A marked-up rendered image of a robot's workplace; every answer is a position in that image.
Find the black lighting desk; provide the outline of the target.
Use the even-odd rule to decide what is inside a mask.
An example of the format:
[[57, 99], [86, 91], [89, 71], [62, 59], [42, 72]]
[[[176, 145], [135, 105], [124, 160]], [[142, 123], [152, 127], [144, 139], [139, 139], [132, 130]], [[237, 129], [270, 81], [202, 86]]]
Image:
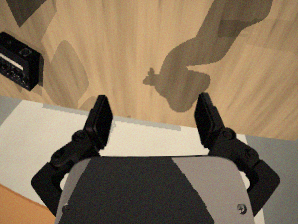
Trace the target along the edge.
[[31, 91], [39, 83], [39, 60], [40, 53], [0, 33], [0, 74]]

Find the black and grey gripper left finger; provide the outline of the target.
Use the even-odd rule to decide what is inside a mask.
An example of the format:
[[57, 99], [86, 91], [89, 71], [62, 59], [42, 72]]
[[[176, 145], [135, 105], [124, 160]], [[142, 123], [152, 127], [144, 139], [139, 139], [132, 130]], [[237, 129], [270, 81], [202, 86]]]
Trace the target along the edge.
[[101, 156], [99, 151], [107, 146], [112, 121], [113, 114], [107, 96], [98, 95], [83, 130], [76, 131], [72, 135], [72, 141], [54, 152], [51, 161], [33, 176], [31, 186], [55, 217], [62, 194], [60, 183], [64, 175], [70, 172], [76, 162]]

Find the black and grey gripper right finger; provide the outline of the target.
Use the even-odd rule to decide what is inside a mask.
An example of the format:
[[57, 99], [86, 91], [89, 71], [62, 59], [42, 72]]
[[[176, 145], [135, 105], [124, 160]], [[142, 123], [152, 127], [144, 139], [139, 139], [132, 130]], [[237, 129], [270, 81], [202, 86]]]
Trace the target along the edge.
[[279, 176], [259, 159], [256, 150], [237, 139], [233, 129], [224, 126], [207, 92], [199, 94], [194, 118], [201, 145], [208, 148], [208, 154], [232, 160], [238, 170], [246, 174], [250, 182], [247, 192], [255, 217], [278, 187]]

